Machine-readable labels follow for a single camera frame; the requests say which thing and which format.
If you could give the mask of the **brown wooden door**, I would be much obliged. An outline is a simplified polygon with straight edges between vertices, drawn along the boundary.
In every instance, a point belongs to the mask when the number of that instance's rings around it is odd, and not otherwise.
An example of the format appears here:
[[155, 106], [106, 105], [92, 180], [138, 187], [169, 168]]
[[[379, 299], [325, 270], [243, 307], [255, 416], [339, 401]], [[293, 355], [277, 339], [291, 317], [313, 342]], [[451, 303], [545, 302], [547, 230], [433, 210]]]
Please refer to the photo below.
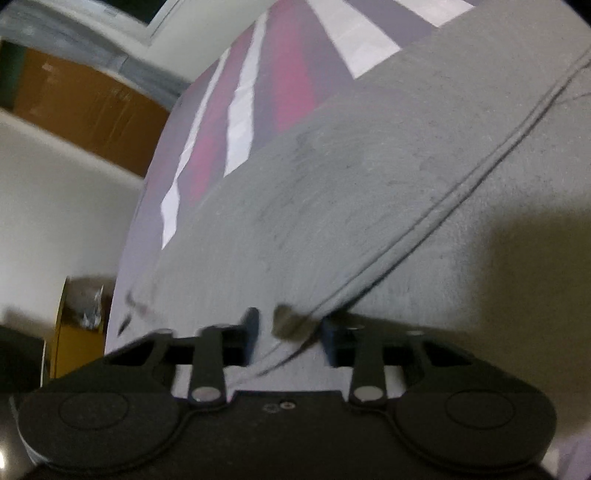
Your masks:
[[91, 67], [28, 49], [13, 113], [144, 177], [169, 112]]

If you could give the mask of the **grey left curtain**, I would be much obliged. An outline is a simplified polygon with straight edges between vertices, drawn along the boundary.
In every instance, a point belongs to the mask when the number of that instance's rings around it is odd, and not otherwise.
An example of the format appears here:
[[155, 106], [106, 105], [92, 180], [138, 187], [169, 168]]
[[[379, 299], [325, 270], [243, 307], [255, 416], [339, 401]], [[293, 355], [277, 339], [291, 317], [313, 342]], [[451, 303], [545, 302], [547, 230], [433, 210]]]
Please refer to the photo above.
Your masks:
[[188, 81], [134, 57], [100, 33], [37, 1], [3, 1], [1, 37], [113, 74], [166, 110], [189, 87]]

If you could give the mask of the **white framed window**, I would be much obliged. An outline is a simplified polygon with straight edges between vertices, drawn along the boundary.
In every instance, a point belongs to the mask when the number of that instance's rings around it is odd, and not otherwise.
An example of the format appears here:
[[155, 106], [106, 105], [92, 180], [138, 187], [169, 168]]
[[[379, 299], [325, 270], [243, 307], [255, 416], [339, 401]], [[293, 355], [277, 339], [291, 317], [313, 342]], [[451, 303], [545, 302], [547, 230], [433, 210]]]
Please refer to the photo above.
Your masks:
[[57, 5], [149, 44], [179, 0], [73, 0]]

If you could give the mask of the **yellow wooden shelf cabinet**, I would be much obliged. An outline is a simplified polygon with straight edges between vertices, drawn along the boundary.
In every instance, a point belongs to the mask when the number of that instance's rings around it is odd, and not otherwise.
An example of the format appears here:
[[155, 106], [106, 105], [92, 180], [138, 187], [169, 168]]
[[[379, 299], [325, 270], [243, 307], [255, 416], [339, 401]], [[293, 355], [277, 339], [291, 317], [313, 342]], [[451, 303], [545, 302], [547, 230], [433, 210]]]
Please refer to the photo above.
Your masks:
[[114, 284], [101, 275], [65, 279], [47, 347], [51, 380], [103, 356]]

